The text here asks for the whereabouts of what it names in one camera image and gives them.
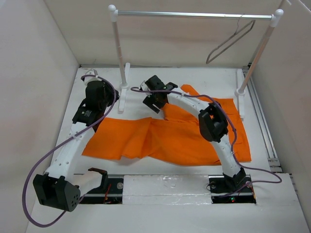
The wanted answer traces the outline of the white clothes rack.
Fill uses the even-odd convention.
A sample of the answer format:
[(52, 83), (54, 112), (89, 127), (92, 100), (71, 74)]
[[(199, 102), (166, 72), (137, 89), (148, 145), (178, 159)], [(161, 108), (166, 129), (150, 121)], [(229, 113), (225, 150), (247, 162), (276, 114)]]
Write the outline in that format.
[(121, 92), (120, 92), (120, 102), (118, 111), (120, 113), (124, 112), (126, 104), (126, 95), (129, 85), (127, 80), (129, 79), (130, 74), (130, 63), (124, 63), (121, 52), (120, 36), (117, 25), (118, 16), (136, 16), (136, 17), (183, 17), (183, 18), (211, 18), (211, 19), (237, 19), (237, 20), (250, 20), (251, 23), (255, 23), (257, 20), (267, 20), (269, 21), (269, 26), (266, 32), (263, 35), (261, 43), (257, 49), (255, 58), (252, 61), (251, 67), (248, 70), (248, 73), (243, 80), (240, 82), (239, 77), (242, 76), (241, 72), (238, 72), (236, 75), (237, 81), (237, 90), (235, 91), (235, 96), (237, 97), (238, 102), (238, 111), (240, 117), (245, 118), (245, 105), (244, 105), (244, 95), (246, 93), (246, 86), (250, 80), (252, 73), (274, 31), (277, 27), (280, 19), (284, 15), (282, 9), (277, 9), (271, 15), (246, 15), (246, 14), (221, 14), (221, 13), (182, 13), (182, 12), (155, 12), (155, 11), (122, 11), (118, 10), (115, 5), (111, 4), (108, 6), (108, 11), (110, 14), (110, 20), (113, 29), (113, 35), (116, 45), (117, 58), (119, 62), (119, 69), (121, 74)]

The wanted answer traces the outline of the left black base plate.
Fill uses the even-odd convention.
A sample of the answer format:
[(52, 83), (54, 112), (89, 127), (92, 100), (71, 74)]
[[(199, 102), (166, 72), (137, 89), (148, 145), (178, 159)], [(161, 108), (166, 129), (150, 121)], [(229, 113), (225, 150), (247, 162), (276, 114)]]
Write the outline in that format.
[(106, 189), (94, 189), (85, 194), (80, 204), (122, 204), (123, 177), (108, 177)]

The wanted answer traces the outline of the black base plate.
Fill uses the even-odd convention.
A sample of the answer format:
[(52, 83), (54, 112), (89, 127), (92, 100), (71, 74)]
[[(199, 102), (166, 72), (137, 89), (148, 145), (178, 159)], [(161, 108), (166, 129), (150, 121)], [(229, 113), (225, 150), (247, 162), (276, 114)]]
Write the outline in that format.
[(237, 188), (231, 189), (223, 175), (210, 175), (207, 190), (211, 193), (212, 204), (256, 204), (256, 197), (251, 187), (243, 186), (251, 181), (247, 175)]
[(94, 189), (85, 194), (80, 204), (122, 204), (123, 177), (108, 177), (106, 189)]

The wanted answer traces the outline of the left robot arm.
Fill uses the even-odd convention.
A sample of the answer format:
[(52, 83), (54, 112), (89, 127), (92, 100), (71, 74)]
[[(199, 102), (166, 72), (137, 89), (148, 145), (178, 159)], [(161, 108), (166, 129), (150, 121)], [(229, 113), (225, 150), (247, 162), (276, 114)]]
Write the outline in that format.
[(61, 146), (44, 174), (34, 177), (33, 186), (41, 205), (71, 212), (89, 191), (101, 193), (108, 188), (105, 170), (91, 167), (78, 177), (74, 172), (78, 158), (103, 121), (106, 108), (113, 106), (118, 98), (118, 91), (105, 81), (87, 83), (86, 97), (72, 119), (69, 142)]

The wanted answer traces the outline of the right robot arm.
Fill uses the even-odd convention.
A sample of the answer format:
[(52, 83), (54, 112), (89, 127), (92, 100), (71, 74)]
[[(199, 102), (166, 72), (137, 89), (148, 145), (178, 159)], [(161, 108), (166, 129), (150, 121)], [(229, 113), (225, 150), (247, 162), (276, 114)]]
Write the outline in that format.
[(175, 105), (198, 119), (201, 136), (210, 142), (221, 162), (227, 193), (239, 190), (245, 184), (246, 173), (236, 161), (228, 136), (228, 121), (220, 107), (183, 91), (176, 84), (164, 84), (156, 75), (140, 85), (147, 97), (143, 103), (158, 113), (165, 105)]

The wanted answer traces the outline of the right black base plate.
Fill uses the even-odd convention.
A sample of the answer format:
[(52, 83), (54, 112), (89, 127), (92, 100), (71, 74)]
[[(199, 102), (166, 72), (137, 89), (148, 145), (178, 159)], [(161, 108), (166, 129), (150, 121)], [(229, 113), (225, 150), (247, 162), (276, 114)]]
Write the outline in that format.
[(212, 204), (256, 204), (256, 197), (251, 187), (243, 186), (251, 181), (247, 175), (237, 188), (231, 189), (223, 175), (210, 175), (207, 190), (211, 193)]

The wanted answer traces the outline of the orange trousers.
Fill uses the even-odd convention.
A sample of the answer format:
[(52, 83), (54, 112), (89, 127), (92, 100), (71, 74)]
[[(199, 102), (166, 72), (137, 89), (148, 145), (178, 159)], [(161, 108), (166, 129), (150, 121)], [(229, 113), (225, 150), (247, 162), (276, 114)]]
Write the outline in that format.
[(220, 165), (193, 115), (171, 104), (165, 105), (163, 112), (164, 119), (105, 118), (82, 155), (107, 160), (152, 157), (180, 166)]

